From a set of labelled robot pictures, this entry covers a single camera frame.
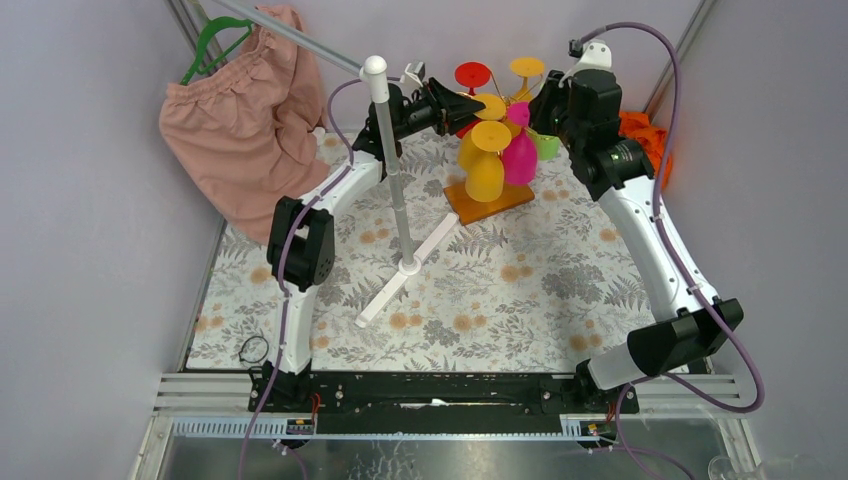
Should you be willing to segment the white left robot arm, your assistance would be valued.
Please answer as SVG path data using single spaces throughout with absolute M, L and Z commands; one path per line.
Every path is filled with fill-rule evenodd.
M 384 179 L 390 181 L 393 207 L 401 240 L 398 273 L 364 312 L 371 320 L 392 298 L 407 277 L 415 274 L 457 217 L 449 215 L 418 250 L 412 248 L 399 178 L 400 141 L 432 128 L 439 135 L 454 134 L 470 125 L 484 104 L 453 92 L 436 79 L 425 80 L 405 97 L 395 79 L 386 80 L 372 97 L 368 117 L 354 141 L 346 141 L 349 162 L 310 191 L 305 198 L 282 197 L 275 207 L 267 246 L 267 261 L 278 280 L 283 300 L 277 345 L 269 350 L 265 373 L 279 376 L 272 398 L 288 411 L 309 401 L 310 385 L 301 376 L 310 368 L 309 345 L 315 301 L 320 285 L 335 261 L 335 216 Z

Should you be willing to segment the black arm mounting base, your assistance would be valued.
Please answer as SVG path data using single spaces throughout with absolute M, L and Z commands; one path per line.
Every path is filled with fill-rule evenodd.
M 559 418 L 636 414 L 634 392 L 593 391 L 546 373 L 364 372 L 249 368 L 249 411 L 303 413 L 324 435 L 548 434 Z

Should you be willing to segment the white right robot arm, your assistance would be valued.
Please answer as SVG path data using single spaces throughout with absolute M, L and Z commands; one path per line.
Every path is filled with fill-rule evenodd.
M 607 405 L 615 388 L 716 353 L 743 318 L 738 300 L 722 298 L 699 273 L 655 194 L 642 145 L 621 135 L 621 97 L 608 71 L 553 70 L 529 106 L 531 127 L 562 142 L 574 176 L 622 234 L 655 319 L 577 366 L 573 396 L 589 412 Z

